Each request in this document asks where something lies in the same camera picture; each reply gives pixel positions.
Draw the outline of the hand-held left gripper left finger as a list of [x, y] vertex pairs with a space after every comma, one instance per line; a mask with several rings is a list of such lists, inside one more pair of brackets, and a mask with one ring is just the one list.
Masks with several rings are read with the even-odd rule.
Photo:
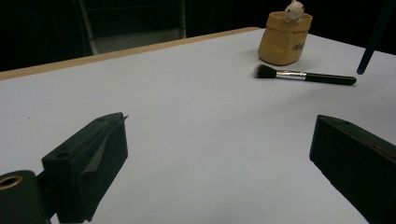
[[121, 112], [95, 119], [42, 159], [60, 203], [60, 222], [92, 220], [128, 158], [124, 121]]

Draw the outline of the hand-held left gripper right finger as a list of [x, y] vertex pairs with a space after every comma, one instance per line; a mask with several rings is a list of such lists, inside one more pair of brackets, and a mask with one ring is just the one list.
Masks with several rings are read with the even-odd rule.
[[346, 120], [317, 116], [309, 159], [370, 224], [396, 224], [396, 146]]

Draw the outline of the white-tipped makeup brush silver ferrule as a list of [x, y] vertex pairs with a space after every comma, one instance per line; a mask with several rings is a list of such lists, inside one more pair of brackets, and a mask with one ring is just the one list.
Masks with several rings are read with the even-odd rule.
[[357, 82], [357, 79], [355, 77], [315, 74], [315, 73], [306, 73], [301, 71], [290, 71], [290, 70], [276, 70], [275, 68], [272, 68], [265, 64], [259, 64], [255, 67], [254, 77], [296, 79], [296, 80], [309, 81], [309, 82], [346, 85], [346, 86], [353, 86]]

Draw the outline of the tan sack-shaped pot with bear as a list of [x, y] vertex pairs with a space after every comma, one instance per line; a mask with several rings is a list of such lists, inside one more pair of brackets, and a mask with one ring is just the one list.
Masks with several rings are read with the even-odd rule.
[[299, 0], [290, 0], [283, 11], [271, 12], [258, 48], [259, 58], [274, 65], [297, 62], [303, 53], [312, 20]]

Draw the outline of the white table cover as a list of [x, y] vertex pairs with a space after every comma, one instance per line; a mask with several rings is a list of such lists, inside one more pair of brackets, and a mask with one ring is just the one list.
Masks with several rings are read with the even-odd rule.
[[396, 144], [396, 56], [354, 86], [257, 79], [259, 28], [0, 72], [0, 175], [40, 172], [91, 120], [126, 116], [129, 157], [90, 224], [366, 224], [309, 160], [315, 121]]

